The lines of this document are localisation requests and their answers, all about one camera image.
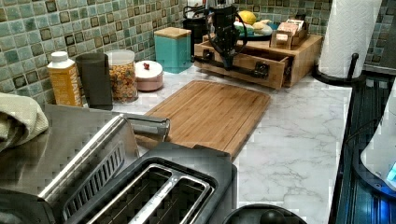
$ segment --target dish towel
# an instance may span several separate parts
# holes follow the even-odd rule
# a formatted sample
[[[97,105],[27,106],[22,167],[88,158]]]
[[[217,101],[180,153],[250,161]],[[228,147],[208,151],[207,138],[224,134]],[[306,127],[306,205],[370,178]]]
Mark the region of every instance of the dish towel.
[[[32,98],[0,92],[0,151],[32,140],[49,122]]]

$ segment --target kitchen counter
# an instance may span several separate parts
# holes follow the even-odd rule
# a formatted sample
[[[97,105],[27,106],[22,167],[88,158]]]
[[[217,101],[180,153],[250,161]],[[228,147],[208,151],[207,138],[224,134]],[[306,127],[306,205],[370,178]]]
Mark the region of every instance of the kitchen counter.
[[[145,114],[195,79],[271,96],[268,109],[233,162],[238,168],[238,207],[270,203],[289,209],[309,224],[328,223],[352,89],[306,76],[292,88],[277,91],[231,77],[209,76],[192,66],[177,75],[165,73],[159,91],[139,92],[136,101],[114,105],[113,110]]]

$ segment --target wooden drawer organizer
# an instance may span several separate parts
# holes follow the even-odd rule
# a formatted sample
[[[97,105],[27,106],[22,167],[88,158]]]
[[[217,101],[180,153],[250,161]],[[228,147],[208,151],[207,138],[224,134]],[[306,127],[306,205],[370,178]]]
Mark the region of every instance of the wooden drawer organizer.
[[[226,71],[221,66],[197,60],[194,65],[278,90],[281,87],[292,87],[314,68],[315,59],[320,53],[321,41],[321,35],[309,35],[299,46],[292,46],[291,49],[270,48],[270,41],[248,41],[245,49],[233,59],[236,69]],[[211,52],[211,61],[221,65],[222,60],[207,40],[207,36],[204,36],[203,43],[194,45],[195,56],[203,57],[204,51]],[[260,64],[264,64],[268,69],[265,76],[253,76],[256,65]]]

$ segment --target black stovetop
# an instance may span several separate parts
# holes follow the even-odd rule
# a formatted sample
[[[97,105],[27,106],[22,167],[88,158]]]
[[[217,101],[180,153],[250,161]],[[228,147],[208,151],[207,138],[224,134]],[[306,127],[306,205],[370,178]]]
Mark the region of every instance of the black stovetop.
[[[366,80],[353,86],[330,223],[396,223],[396,201],[367,187],[353,169],[353,154],[372,139],[394,82],[393,76],[363,74]]]

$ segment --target teal canister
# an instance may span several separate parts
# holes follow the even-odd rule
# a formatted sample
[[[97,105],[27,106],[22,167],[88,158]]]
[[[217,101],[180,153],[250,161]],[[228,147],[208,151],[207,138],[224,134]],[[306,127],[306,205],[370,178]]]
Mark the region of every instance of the teal canister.
[[[156,61],[163,71],[178,74],[191,67],[191,31],[168,27],[154,32]]]

